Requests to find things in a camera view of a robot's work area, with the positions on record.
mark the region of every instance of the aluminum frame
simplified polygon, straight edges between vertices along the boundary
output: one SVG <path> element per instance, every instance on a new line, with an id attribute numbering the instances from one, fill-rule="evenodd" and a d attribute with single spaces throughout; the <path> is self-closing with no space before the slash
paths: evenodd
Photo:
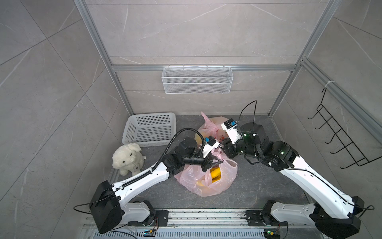
<path id="1" fill-rule="evenodd" d="M 94 21 L 89 13 L 89 9 L 87 8 L 86 3 L 84 2 L 84 0 L 74 0 L 74 3 L 76 4 L 82 19 L 84 20 L 85 26 L 88 29 L 91 38 L 93 39 L 95 47 L 97 48 L 98 53 L 101 56 L 106 66 L 106 69 L 113 80 L 115 87 L 117 88 L 118 94 L 120 95 L 128 114 L 133 115 L 134 114 L 133 109 L 131 108 L 129 100 L 127 99 L 125 91 L 123 90 L 121 82 L 119 81 L 116 73 L 112 70 L 112 63 L 110 61 L 109 56 L 107 55 L 106 49 L 101 41 L 101 37 L 99 36 L 97 28 L 94 25 Z"/>
<path id="2" fill-rule="evenodd" d="M 312 76 L 318 80 L 327 90 L 338 100 L 352 115 L 360 122 L 360 124 L 380 143 L 382 144 L 382 125 L 372 116 L 367 110 L 364 109 L 356 100 L 354 100 L 344 89 L 338 84 L 331 83 L 328 77 L 319 67 L 317 67 L 309 58 L 303 58 L 302 66 Z"/>
<path id="3" fill-rule="evenodd" d="M 283 88 L 281 89 L 279 95 L 277 96 L 275 102 L 273 103 L 271 109 L 269 110 L 268 115 L 272 118 L 274 114 L 276 113 L 278 107 L 280 106 L 282 100 L 284 99 L 285 95 L 287 94 L 290 86 L 292 85 L 293 81 L 295 80 L 296 76 L 298 75 L 298 72 L 301 69 L 301 61 L 303 58 L 308 57 L 309 54 L 312 52 L 314 46 L 316 45 L 318 39 L 324 32 L 326 26 L 328 25 L 330 19 L 334 15 L 335 11 L 337 10 L 338 6 L 341 4 L 342 0 L 329 0 L 328 4 L 326 5 L 326 8 L 324 12 L 322 13 L 320 20 L 318 20 L 318 23 L 316 27 L 314 28 L 313 33 L 309 37 L 308 42 L 306 43 L 303 51 L 301 52 L 301 55 L 298 57 L 298 60 L 296 62 L 296 70 L 289 75 L 287 78 Z"/>
<path id="4" fill-rule="evenodd" d="M 113 65 L 112 70 L 115 72 L 125 71 L 162 71 L 164 67 L 231 67 L 233 71 L 244 70 L 289 70 L 294 71 L 296 65 L 294 64 L 200 64 L 200 65 L 159 65 L 159 64 L 146 64 L 146 65 Z"/>

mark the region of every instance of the yellow object in bag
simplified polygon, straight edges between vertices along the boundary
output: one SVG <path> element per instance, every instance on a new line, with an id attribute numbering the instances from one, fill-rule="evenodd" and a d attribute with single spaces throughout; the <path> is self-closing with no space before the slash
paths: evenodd
<path id="1" fill-rule="evenodd" d="M 220 172 L 220 168 L 219 168 L 219 167 L 216 168 L 216 169 L 213 170 L 213 171 L 210 171 L 210 172 L 211 172 L 211 178 L 212 178 L 212 180 L 213 180 L 214 178 L 216 178 L 216 177 L 221 176 L 221 174 L 222 174 L 222 172 Z"/>
<path id="2" fill-rule="evenodd" d="M 216 181 L 220 180 L 221 177 L 222 177 L 222 175 L 217 176 L 216 178 L 212 179 L 212 182 L 216 182 Z"/>

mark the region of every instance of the plastic bag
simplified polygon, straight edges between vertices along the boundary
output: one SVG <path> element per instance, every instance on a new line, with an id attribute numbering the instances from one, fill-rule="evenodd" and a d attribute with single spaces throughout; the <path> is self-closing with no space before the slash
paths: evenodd
<path id="1" fill-rule="evenodd" d="M 222 128 L 222 123 L 226 122 L 228 120 L 227 118 L 219 116 L 209 119 L 205 113 L 200 113 L 206 122 L 198 129 L 198 131 L 203 135 L 204 138 L 213 136 L 219 142 L 221 142 L 223 139 L 228 137 L 226 131 Z M 202 140 L 197 134 L 195 134 L 195 140 L 198 145 L 202 144 Z"/>
<path id="2" fill-rule="evenodd" d="M 229 159 L 220 148 L 213 149 L 211 153 L 223 160 L 219 164 L 221 178 L 218 181 L 212 182 L 210 170 L 203 172 L 198 165 L 186 165 L 182 172 L 175 175 L 181 185 L 201 197 L 217 195 L 227 190 L 235 180 L 238 171 L 237 163 Z"/>

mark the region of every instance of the white stuffed dog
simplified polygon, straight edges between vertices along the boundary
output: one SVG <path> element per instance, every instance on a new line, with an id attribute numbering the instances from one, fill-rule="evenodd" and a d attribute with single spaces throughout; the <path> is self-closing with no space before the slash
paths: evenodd
<path id="1" fill-rule="evenodd" d="M 136 143 L 122 145 L 113 154 L 113 168 L 119 169 L 122 176 L 129 171 L 134 175 L 141 172 L 143 156 L 139 152 L 141 148 Z"/>

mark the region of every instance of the gray floor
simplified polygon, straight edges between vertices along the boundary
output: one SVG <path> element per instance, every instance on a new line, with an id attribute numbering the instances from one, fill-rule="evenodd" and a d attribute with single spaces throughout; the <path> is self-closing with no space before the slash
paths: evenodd
<path id="1" fill-rule="evenodd" d="M 286 228 L 280 228 L 280 238 L 284 238 Z M 288 228 L 286 239 L 323 239 L 322 233 L 317 228 Z"/>
<path id="2" fill-rule="evenodd" d="M 238 115 L 225 115 L 225 117 L 238 119 Z M 244 115 L 240 121 L 242 123 L 251 122 L 252 116 Z M 176 116 L 178 130 L 185 127 L 198 129 L 203 123 L 202 116 Z M 264 126 L 271 141 L 279 140 L 267 115 L 257 115 L 256 123 Z M 178 145 L 184 137 L 193 136 L 193 132 L 184 132 L 174 141 L 173 147 Z M 142 154 L 147 157 L 143 169 L 153 165 L 164 149 L 165 146 L 142 148 Z M 236 179 L 230 188 L 219 195 L 200 197 L 188 191 L 175 178 L 170 178 L 142 192 L 133 201 L 149 200 L 154 208 L 262 208 L 268 200 L 295 204 L 307 203 L 303 190 L 272 168 L 262 164 L 252 166 L 242 156 L 237 156 L 234 160 L 238 163 Z M 118 180 L 124 180 L 130 176 L 131 173 L 127 176 L 119 176 Z"/>

